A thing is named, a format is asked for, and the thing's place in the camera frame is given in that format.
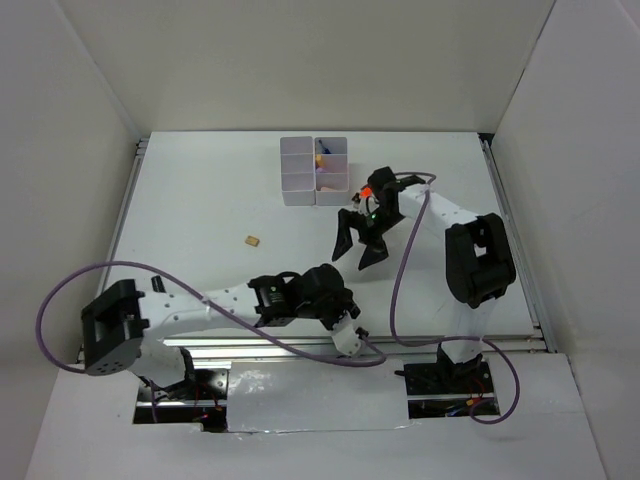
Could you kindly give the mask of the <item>orange and black highlighter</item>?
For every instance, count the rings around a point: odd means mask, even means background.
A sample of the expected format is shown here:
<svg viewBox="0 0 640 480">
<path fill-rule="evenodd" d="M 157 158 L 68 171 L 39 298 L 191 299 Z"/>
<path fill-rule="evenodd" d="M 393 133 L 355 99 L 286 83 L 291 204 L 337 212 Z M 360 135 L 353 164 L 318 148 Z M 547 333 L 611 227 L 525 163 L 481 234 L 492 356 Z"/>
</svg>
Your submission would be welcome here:
<svg viewBox="0 0 640 480">
<path fill-rule="evenodd" d="M 364 187 L 359 193 L 361 199 L 366 199 L 368 197 L 371 197 L 372 194 L 373 192 L 369 187 Z"/>
</svg>

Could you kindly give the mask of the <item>dark blue pen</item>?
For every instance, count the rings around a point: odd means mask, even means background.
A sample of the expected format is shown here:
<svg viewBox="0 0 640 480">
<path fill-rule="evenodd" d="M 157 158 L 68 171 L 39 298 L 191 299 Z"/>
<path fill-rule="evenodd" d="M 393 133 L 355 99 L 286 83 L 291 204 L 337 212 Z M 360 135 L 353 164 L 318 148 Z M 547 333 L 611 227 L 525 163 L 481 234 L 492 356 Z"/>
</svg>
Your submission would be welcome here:
<svg viewBox="0 0 640 480">
<path fill-rule="evenodd" d="M 319 141 L 318 141 L 318 145 L 319 145 L 319 147 L 320 147 L 321 152 L 322 152 L 324 155 L 330 155 L 330 154 L 331 154 L 331 150 L 330 150 L 330 149 L 329 149 L 329 148 L 328 148 L 328 147 L 323 143 L 323 141 L 322 141 L 322 140 L 319 140 Z"/>
</svg>

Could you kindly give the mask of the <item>tan eraser block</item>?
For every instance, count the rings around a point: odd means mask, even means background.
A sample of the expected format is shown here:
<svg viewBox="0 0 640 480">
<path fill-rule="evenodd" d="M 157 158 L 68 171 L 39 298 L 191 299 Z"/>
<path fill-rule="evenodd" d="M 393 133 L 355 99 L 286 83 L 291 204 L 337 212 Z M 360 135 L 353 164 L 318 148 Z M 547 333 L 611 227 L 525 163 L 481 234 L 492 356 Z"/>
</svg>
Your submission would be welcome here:
<svg viewBox="0 0 640 480">
<path fill-rule="evenodd" d="M 245 239 L 245 243 L 252 247 L 257 247 L 260 243 L 260 240 L 253 236 L 247 236 Z"/>
</svg>

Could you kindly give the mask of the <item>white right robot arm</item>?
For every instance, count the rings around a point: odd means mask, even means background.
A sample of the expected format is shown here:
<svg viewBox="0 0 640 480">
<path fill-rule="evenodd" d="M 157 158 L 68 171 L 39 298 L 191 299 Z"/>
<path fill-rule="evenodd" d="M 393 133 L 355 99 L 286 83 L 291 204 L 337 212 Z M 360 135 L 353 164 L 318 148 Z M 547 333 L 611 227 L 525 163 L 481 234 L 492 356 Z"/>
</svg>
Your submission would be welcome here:
<svg viewBox="0 0 640 480">
<path fill-rule="evenodd" d="M 411 248 L 426 229 L 443 246 L 444 277 L 454 312 L 448 336 L 437 342 L 436 379 L 448 392 L 460 391 L 481 361 L 483 337 L 498 300 L 516 280 L 516 267 L 502 218 L 466 210 L 431 189 L 431 173 L 375 170 L 353 197 L 350 209 L 338 212 L 332 258 L 340 259 L 355 242 L 364 245 L 358 267 L 388 258 L 384 234 L 404 219 L 413 227 L 403 252 L 390 301 L 389 328 L 395 341 L 409 346 L 396 328 L 397 303 Z"/>
</svg>

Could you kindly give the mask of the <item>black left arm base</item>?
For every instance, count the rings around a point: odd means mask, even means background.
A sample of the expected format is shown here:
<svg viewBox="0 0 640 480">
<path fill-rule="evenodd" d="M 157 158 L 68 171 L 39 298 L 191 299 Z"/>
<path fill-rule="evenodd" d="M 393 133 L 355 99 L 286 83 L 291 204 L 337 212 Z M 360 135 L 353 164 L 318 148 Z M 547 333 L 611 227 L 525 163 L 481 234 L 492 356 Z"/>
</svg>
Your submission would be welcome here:
<svg viewBox="0 0 640 480">
<path fill-rule="evenodd" d="M 136 402 L 142 407 L 154 408 L 156 414 L 159 414 L 161 407 L 186 407 L 192 412 L 196 409 L 222 412 L 227 404 L 229 373 L 230 364 L 195 367 L 193 379 L 184 386 L 170 389 L 151 389 L 142 381 Z"/>
</svg>

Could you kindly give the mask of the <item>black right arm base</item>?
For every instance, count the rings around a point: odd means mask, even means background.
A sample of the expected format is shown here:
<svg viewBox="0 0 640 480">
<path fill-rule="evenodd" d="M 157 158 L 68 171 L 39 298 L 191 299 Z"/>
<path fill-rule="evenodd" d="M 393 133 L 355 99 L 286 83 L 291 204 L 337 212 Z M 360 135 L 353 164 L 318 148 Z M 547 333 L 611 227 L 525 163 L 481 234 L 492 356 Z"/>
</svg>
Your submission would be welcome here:
<svg viewBox="0 0 640 480">
<path fill-rule="evenodd" d="M 394 374 L 404 380 L 409 396 L 483 399 L 494 393 L 491 372 L 481 353 L 467 362 L 454 363 L 439 346 L 434 362 L 405 364 Z"/>
</svg>

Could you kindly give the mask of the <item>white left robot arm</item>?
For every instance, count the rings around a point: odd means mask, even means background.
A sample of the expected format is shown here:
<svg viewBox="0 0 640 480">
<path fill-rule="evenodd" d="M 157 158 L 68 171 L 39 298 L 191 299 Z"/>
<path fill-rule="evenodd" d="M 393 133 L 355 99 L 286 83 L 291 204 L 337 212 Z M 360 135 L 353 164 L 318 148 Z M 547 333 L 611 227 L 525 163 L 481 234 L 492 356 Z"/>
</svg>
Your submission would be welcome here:
<svg viewBox="0 0 640 480">
<path fill-rule="evenodd" d="M 262 275 L 244 284 L 174 294 L 155 277 L 149 291 L 132 279 L 115 282 L 83 308 L 84 366 L 90 376 L 128 371 L 176 399 L 196 390 L 191 355 L 164 341 L 213 329 L 280 328 L 316 320 L 336 350 L 355 356 L 362 342 L 353 324 L 360 309 L 341 274 L 322 264 L 303 274 Z"/>
</svg>

